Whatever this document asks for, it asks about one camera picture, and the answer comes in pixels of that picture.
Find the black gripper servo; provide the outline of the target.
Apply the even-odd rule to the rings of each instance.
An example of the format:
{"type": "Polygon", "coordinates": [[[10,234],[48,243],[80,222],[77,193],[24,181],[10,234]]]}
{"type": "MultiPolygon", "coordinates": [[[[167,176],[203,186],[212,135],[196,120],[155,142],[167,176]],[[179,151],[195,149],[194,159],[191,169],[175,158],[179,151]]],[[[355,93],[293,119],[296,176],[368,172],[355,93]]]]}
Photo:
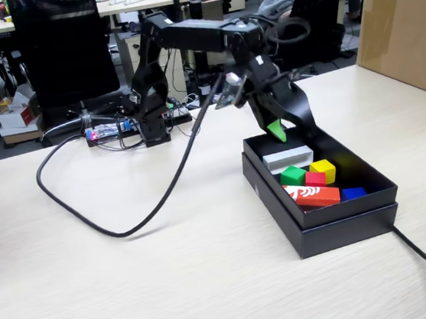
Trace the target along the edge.
{"type": "Polygon", "coordinates": [[[251,57],[242,65],[246,78],[247,103],[261,130],[275,141],[285,143],[287,135],[281,119],[294,123],[303,138],[311,139],[317,133],[316,122],[307,94],[291,83],[268,55],[251,57]],[[273,102],[273,114],[262,107],[261,101],[273,102]]]}

